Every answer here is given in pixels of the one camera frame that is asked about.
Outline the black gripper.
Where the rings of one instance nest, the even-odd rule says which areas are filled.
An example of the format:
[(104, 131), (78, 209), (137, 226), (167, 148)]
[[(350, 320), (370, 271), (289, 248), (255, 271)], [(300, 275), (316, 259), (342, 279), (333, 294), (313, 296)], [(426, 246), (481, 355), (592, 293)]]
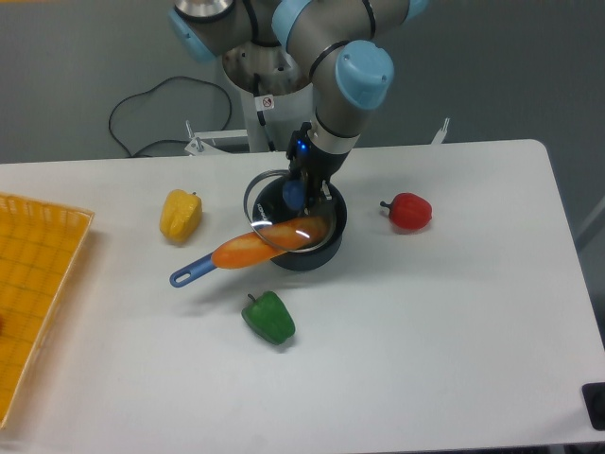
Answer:
[(342, 167), (351, 151), (349, 148), (344, 153), (330, 153), (311, 140), (311, 131), (312, 124), (303, 122), (297, 131), (292, 132), (285, 151), (291, 176), (303, 181), (305, 213), (313, 210), (319, 192), (323, 198), (332, 197), (330, 179)]

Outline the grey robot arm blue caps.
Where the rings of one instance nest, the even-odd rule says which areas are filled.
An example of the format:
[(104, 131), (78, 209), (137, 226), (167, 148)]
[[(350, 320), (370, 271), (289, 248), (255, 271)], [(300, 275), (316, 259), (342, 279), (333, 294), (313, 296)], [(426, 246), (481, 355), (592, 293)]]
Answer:
[(276, 49), (319, 93), (293, 132), (290, 171), (315, 208), (387, 96), (394, 64), (374, 39), (426, 9), (425, 1), (176, 1), (169, 18), (198, 61), (236, 48)]

